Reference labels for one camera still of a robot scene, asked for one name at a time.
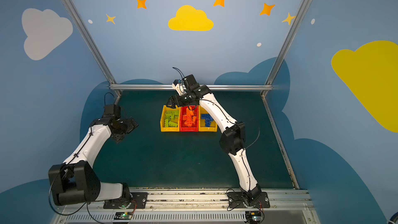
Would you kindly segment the orange lego plane piece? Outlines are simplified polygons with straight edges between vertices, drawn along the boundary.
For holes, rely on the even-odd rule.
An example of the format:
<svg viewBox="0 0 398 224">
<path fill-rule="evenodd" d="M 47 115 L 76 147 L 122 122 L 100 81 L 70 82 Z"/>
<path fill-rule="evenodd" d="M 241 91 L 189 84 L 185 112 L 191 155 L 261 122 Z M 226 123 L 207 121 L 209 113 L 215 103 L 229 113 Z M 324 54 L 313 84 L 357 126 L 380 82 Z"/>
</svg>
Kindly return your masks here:
<svg viewBox="0 0 398 224">
<path fill-rule="evenodd" d="M 182 123 L 183 127 L 188 127 L 188 128 L 194 127 L 197 120 L 197 117 L 194 114 L 194 110 L 186 108 L 186 113 L 183 115 L 182 120 L 183 120 Z"/>
</svg>

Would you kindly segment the large blue lego brick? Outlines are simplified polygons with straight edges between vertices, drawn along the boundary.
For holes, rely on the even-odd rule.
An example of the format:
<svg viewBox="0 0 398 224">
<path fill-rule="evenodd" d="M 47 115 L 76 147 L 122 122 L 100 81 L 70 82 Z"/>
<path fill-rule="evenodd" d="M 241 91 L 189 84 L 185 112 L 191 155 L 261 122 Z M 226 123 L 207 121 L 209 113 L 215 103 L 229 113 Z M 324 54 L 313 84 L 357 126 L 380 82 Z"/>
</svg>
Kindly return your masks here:
<svg viewBox="0 0 398 224">
<path fill-rule="evenodd" d="M 204 119 L 205 121 L 209 121 L 209 122 L 213 121 L 213 118 L 211 117 L 210 114 L 202 114 L 201 119 Z"/>
</svg>

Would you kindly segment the green long lego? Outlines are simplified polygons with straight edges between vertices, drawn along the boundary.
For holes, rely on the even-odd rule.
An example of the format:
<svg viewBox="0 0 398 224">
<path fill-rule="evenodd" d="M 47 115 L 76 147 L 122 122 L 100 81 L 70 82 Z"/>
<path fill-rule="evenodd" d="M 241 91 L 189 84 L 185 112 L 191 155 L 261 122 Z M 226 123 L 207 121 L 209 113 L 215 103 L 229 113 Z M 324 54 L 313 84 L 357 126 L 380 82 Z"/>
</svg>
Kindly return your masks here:
<svg viewBox="0 0 398 224">
<path fill-rule="evenodd" d="M 176 128 L 178 127 L 178 121 L 175 121 L 175 119 L 169 118 L 169 128 Z"/>
</svg>

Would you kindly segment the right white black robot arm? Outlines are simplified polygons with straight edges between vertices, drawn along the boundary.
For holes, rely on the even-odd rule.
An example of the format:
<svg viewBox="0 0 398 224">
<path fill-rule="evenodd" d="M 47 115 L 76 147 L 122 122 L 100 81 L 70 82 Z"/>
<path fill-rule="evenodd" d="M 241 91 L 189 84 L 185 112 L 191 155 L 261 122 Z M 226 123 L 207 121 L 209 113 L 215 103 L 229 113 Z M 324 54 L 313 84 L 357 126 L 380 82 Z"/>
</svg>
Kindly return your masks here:
<svg viewBox="0 0 398 224">
<path fill-rule="evenodd" d="M 206 85 L 196 84 L 183 87 L 181 80 L 175 80 L 172 88 L 177 91 L 177 94 L 169 98 L 168 107 L 199 105 L 216 122 L 222 132 L 220 146 L 231 158 L 238 175 L 243 202 L 247 207 L 254 207 L 259 202 L 262 190 L 247 159 L 245 124 L 229 115 Z"/>
</svg>

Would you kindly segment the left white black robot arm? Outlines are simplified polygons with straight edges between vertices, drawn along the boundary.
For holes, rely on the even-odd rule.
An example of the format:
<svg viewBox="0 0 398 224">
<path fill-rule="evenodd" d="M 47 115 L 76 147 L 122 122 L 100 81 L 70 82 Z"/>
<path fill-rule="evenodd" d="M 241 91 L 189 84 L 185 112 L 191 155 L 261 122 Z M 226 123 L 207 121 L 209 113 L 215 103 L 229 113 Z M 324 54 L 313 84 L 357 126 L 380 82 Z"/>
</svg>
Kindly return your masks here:
<svg viewBox="0 0 398 224">
<path fill-rule="evenodd" d="M 94 120 L 75 151 L 63 163 L 50 168 L 52 202 L 63 206 L 110 201 L 120 208 L 127 208 L 132 201 L 128 185 L 101 182 L 93 166 L 108 139 L 121 142 L 137 127 L 138 123 L 133 118 L 103 117 Z"/>
</svg>

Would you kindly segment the right yellow bin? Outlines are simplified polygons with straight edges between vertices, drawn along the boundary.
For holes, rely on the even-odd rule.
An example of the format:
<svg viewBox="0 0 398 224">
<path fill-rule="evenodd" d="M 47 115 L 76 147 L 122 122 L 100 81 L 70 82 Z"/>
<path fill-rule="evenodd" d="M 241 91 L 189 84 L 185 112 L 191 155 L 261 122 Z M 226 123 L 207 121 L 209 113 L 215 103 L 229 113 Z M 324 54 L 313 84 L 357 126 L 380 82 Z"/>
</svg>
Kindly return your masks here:
<svg viewBox="0 0 398 224">
<path fill-rule="evenodd" d="M 201 115 L 202 114 L 210 114 L 208 111 L 206 111 L 203 107 L 199 107 L 199 131 L 200 132 L 217 132 L 218 130 L 218 125 L 215 122 L 215 120 L 213 120 L 211 122 L 211 126 L 210 127 L 205 127 L 205 120 L 201 119 Z"/>
</svg>

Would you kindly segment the yellow bin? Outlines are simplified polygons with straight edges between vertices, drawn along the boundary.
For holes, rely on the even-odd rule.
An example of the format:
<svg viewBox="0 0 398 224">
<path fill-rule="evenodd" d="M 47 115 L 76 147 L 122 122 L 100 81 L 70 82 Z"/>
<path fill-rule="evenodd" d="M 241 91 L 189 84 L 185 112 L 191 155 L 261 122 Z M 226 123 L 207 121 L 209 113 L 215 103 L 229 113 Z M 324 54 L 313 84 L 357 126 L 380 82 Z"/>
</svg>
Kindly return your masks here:
<svg viewBox="0 0 398 224">
<path fill-rule="evenodd" d="M 164 127 L 164 122 L 165 119 L 167 119 L 165 117 L 165 112 L 166 111 L 170 111 L 170 110 L 179 110 L 179 117 L 175 118 L 175 121 L 178 121 L 178 127 L 176 128 L 165 128 Z M 163 110 L 162 110 L 162 114 L 161 114 L 161 120 L 160 120 L 160 128 L 161 128 L 161 132 L 179 132 L 180 131 L 180 107 L 177 108 L 169 108 L 166 105 L 163 106 Z"/>
<path fill-rule="evenodd" d="M 203 107 L 199 107 L 199 131 L 200 132 L 217 132 L 218 130 L 218 125 L 215 122 L 215 120 L 213 120 L 211 122 L 211 126 L 210 127 L 205 127 L 205 120 L 201 119 L 201 115 L 202 114 L 210 114 L 208 111 L 206 111 Z"/>
</svg>

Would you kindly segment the red middle bin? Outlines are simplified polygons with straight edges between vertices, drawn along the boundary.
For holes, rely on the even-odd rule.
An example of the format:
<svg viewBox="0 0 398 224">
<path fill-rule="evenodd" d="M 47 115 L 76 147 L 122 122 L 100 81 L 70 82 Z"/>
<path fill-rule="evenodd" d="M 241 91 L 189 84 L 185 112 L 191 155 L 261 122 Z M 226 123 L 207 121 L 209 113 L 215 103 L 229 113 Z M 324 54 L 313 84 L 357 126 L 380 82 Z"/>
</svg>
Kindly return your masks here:
<svg viewBox="0 0 398 224">
<path fill-rule="evenodd" d="M 183 123 L 182 117 L 186 113 L 186 108 L 190 108 L 191 110 L 194 110 L 194 114 L 197 117 L 196 124 L 195 124 L 194 127 L 188 128 L 188 127 L 183 127 L 182 126 L 182 123 Z M 199 108 L 197 106 L 184 106 L 184 107 L 181 107 L 179 124 L 180 124 L 180 132 L 198 132 L 199 131 Z"/>
</svg>

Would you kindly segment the right controller board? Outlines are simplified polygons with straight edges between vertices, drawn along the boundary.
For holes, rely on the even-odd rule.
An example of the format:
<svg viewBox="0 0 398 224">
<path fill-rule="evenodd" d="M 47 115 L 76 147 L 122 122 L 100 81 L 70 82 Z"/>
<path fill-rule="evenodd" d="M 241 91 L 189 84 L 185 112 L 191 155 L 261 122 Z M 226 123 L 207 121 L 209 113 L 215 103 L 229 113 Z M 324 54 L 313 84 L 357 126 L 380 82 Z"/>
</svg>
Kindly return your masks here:
<svg viewBox="0 0 398 224">
<path fill-rule="evenodd" d="M 245 212 L 246 224 L 260 224 L 263 221 L 263 214 L 261 211 L 247 211 Z"/>
</svg>

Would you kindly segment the horizontal aluminium frame bar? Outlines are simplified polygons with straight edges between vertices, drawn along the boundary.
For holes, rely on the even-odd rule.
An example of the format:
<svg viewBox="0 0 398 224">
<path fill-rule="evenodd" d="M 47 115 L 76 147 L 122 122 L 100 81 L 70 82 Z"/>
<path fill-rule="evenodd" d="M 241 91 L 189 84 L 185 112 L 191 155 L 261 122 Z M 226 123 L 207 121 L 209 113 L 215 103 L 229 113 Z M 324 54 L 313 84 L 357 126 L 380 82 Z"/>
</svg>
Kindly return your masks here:
<svg viewBox="0 0 398 224">
<path fill-rule="evenodd" d="M 175 90 L 172 85 L 111 84 L 111 90 Z M 212 91 L 271 91 L 271 85 L 208 85 Z"/>
</svg>

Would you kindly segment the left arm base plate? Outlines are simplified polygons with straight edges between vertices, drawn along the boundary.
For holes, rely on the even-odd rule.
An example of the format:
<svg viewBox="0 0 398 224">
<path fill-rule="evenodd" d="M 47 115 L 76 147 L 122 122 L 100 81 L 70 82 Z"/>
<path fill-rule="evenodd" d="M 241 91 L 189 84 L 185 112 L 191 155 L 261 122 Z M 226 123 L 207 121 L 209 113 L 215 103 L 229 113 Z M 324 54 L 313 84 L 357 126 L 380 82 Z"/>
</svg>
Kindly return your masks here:
<svg viewBox="0 0 398 224">
<path fill-rule="evenodd" d="M 121 198 L 106 200 L 103 209 L 144 209 L 148 198 L 147 192 L 131 192 Z"/>
</svg>

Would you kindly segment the right aluminium frame post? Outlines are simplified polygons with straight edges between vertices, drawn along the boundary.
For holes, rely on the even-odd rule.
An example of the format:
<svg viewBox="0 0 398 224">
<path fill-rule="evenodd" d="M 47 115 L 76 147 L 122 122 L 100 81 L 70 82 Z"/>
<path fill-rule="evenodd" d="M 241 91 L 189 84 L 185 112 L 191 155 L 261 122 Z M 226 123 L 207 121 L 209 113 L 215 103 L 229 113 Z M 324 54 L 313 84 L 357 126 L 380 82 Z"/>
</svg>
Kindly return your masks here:
<svg viewBox="0 0 398 224">
<path fill-rule="evenodd" d="M 287 36 L 283 42 L 283 45 L 280 49 L 280 52 L 269 72 L 269 75 L 267 77 L 267 80 L 265 82 L 265 85 L 268 86 L 268 89 L 264 89 L 261 91 L 261 97 L 265 100 L 266 95 L 269 91 L 272 90 L 272 85 L 273 82 L 277 76 L 278 71 L 280 70 L 280 67 L 282 66 L 282 63 L 284 59 L 286 58 L 286 55 L 288 54 L 289 48 L 293 43 L 293 40 L 300 28 L 301 23 L 303 22 L 306 13 L 308 12 L 308 9 L 311 5 L 313 0 L 302 0 L 297 12 L 296 12 L 296 17 L 293 19 L 293 22 L 290 25 L 290 28 L 288 30 Z"/>
</svg>

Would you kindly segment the aluminium frame post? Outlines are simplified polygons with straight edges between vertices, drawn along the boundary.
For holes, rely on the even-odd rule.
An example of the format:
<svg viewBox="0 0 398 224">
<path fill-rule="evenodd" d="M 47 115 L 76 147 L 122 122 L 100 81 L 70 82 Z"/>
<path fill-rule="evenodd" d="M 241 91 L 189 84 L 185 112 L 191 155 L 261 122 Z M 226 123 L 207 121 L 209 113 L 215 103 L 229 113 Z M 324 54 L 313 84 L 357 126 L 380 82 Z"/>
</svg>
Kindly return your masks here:
<svg viewBox="0 0 398 224">
<path fill-rule="evenodd" d="M 85 43 L 87 44 L 88 48 L 90 49 L 93 57 L 95 58 L 97 64 L 101 68 L 103 74 L 105 75 L 106 79 L 108 80 L 110 85 L 117 84 L 112 72 L 110 71 L 109 66 L 107 65 L 103 55 L 101 54 L 98 46 L 96 45 L 93 37 L 91 36 L 86 24 L 81 17 L 79 11 L 77 10 L 73 0 L 61 0 L 62 4 L 64 5 L 65 9 L 69 13 L 71 19 L 73 20 L 74 24 L 76 25 L 78 31 L 82 35 Z"/>
<path fill-rule="evenodd" d="M 261 91 L 261 97 L 265 100 L 266 95 L 269 91 L 272 90 L 272 85 L 273 82 L 277 76 L 278 71 L 280 70 L 280 67 L 282 66 L 282 63 L 284 59 L 286 58 L 286 55 L 288 54 L 289 48 L 293 43 L 293 40 L 300 28 L 301 23 L 303 22 L 306 13 L 308 12 L 308 9 L 311 5 L 313 0 L 302 0 L 297 12 L 296 12 L 296 17 L 293 19 L 293 22 L 290 25 L 290 28 L 288 30 L 287 36 L 283 42 L 283 45 L 280 49 L 280 52 L 269 72 L 269 75 L 267 77 L 267 80 L 265 82 L 265 85 L 268 86 L 268 89 L 264 89 Z"/>
</svg>

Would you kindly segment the front aluminium rail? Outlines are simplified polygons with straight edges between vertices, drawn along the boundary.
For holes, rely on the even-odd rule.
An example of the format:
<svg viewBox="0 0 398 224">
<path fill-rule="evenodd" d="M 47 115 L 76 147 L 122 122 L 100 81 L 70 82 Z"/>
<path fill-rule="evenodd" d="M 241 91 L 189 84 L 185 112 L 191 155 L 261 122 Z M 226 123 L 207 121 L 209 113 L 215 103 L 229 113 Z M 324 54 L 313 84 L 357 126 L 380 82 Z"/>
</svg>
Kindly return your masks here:
<svg viewBox="0 0 398 224">
<path fill-rule="evenodd" d="M 245 212 L 261 211 L 261 224 L 318 224 L 320 219 L 305 190 L 265 189 L 270 208 L 238 208 L 228 211 L 228 191 L 237 189 L 132 188 L 147 192 L 144 209 L 103 209 L 104 202 L 84 207 L 57 207 L 53 224 L 245 224 Z M 132 212 L 130 221 L 114 220 L 117 212 Z"/>
</svg>

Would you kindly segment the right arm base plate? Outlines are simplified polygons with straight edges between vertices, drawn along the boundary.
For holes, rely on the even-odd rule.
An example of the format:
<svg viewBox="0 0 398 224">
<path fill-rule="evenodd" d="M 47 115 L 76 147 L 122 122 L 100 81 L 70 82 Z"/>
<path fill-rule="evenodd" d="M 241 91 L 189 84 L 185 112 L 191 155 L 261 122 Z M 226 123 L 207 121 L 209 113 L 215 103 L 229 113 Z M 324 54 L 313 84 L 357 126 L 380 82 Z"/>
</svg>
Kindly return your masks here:
<svg viewBox="0 0 398 224">
<path fill-rule="evenodd" d="M 238 208 L 270 208 L 270 202 L 266 192 L 261 193 L 259 199 L 255 200 L 253 206 L 245 204 L 243 194 L 241 192 L 228 191 L 226 195 L 228 197 L 229 204 L 227 207 L 228 211 Z"/>
</svg>

